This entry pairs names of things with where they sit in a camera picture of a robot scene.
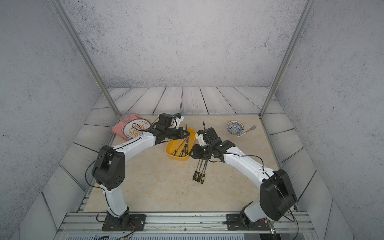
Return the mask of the file tool black yellow handle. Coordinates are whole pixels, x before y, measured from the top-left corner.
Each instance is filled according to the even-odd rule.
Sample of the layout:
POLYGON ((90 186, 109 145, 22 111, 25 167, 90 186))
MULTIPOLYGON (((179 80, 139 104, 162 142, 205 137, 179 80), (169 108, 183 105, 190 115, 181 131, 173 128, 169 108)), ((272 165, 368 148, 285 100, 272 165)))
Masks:
POLYGON ((173 156, 176 155, 177 151, 180 149, 180 147, 184 144, 185 141, 186 139, 184 139, 183 142, 179 145, 179 147, 172 153, 173 156))

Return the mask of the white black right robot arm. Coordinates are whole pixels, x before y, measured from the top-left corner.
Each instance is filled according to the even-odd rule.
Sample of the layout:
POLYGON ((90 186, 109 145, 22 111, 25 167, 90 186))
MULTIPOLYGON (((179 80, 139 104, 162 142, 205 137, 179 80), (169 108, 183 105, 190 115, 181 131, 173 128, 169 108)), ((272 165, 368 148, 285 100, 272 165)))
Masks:
POLYGON ((261 219, 280 220, 294 204, 297 197, 287 172, 267 168, 255 161, 255 155, 244 154, 234 143, 196 144, 189 156, 199 160, 219 159, 251 180, 260 190, 260 199, 245 206, 241 213, 248 222, 261 219))

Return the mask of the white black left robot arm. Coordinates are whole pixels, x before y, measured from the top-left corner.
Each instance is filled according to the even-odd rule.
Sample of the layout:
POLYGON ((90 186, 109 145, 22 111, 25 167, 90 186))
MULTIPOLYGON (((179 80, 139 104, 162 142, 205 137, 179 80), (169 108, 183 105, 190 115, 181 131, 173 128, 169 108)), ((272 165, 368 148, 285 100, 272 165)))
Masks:
POLYGON ((98 187, 103 190, 108 205, 108 213, 115 218, 128 214, 121 184, 126 176, 126 162, 142 151, 169 142, 181 140, 190 136, 184 127, 179 128, 149 128, 142 134, 124 144, 115 147, 104 146, 101 148, 92 176, 98 187))

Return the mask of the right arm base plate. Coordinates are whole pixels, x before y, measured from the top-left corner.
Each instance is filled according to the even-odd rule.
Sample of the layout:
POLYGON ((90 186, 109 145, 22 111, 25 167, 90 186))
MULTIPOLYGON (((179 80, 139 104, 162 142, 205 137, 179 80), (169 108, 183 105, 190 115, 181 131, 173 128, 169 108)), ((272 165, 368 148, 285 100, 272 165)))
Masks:
POLYGON ((270 231, 269 221, 261 219, 252 222, 244 213, 227 214, 223 225, 227 226, 229 231, 270 231))

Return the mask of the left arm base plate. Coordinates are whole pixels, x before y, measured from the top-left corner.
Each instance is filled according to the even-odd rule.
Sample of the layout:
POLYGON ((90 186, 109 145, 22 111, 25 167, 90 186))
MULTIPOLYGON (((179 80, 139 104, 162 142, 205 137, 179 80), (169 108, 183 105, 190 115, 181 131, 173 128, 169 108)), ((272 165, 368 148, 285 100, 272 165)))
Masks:
POLYGON ((121 217, 115 217, 107 212, 104 220, 103 232, 142 232, 147 215, 130 214, 127 210, 121 217))

